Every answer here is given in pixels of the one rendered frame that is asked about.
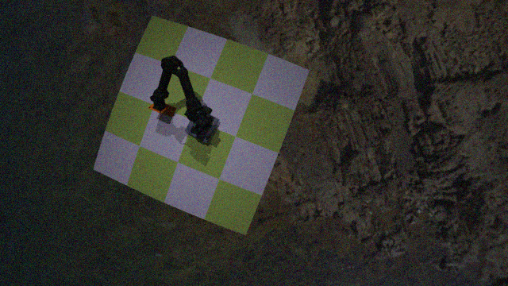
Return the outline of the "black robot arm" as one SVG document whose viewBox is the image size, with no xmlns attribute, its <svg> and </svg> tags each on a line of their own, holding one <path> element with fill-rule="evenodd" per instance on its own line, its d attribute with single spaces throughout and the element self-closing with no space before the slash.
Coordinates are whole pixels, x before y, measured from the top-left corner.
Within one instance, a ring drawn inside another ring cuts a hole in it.
<svg viewBox="0 0 508 286">
<path fill-rule="evenodd" d="M 170 82 L 171 75 L 177 75 L 187 99 L 187 110 L 184 115 L 187 116 L 189 121 L 194 122 L 204 130 L 210 128 L 213 124 L 213 117 L 209 115 L 207 117 L 203 117 L 205 112 L 199 98 L 196 98 L 194 95 L 194 89 L 189 79 L 188 70 L 184 67 L 183 62 L 179 60 L 177 56 L 168 56 L 162 58 L 161 67 L 163 72 L 160 78 L 160 84 L 150 97 L 150 99 L 154 102 L 153 108 L 162 111 L 166 107 L 165 99 L 169 95 L 167 87 Z M 200 112 L 197 113 L 199 110 Z"/>
</svg>

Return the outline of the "dark grey switch panel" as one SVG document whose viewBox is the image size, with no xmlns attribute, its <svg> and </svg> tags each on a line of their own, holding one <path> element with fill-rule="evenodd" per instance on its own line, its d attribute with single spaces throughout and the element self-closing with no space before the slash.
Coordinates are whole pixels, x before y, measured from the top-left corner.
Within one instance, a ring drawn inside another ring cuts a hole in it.
<svg viewBox="0 0 508 286">
<path fill-rule="evenodd" d="M 194 133 L 191 132 L 191 128 L 192 126 L 195 126 L 195 123 L 194 122 L 189 122 L 188 126 L 186 127 L 186 129 L 184 131 L 188 132 L 189 134 L 193 135 L 194 137 L 196 137 L 197 139 L 201 140 L 201 141 L 204 141 L 205 143 L 208 142 L 208 140 L 210 139 L 211 135 L 212 135 L 212 132 L 214 130 L 214 127 L 216 126 L 217 122 L 218 122 L 218 118 L 214 117 L 213 115 L 209 115 L 211 117 L 213 117 L 213 124 L 210 128 L 208 128 L 207 130 L 204 130 L 203 128 L 201 128 L 200 126 L 198 127 L 198 129 L 200 129 L 202 132 L 199 134 L 199 135 L 196 135 Z"/>
</svg>

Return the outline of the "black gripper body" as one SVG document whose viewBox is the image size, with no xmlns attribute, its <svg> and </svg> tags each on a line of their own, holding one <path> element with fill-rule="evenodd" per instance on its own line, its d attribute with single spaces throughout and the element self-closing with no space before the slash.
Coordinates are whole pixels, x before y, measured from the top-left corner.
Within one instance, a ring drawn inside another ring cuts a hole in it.
<svg viewBox="0 0 508 286">
<path fill-rule="evenodd" d="M 206 115 L 210 115 L 212 113 L 212 109 L 210 109 L 208 106 L 202 106 L 205 114 L 203 115 L 203 117 L 206 117 Z M 200 129 L 198 129 L 198 125 L 195 124 L 195 126 L 192 126 L 191 128 L 191 132 L 196 134 L 196 135 L 199 135 L 202 131 Z"/>
</svg>

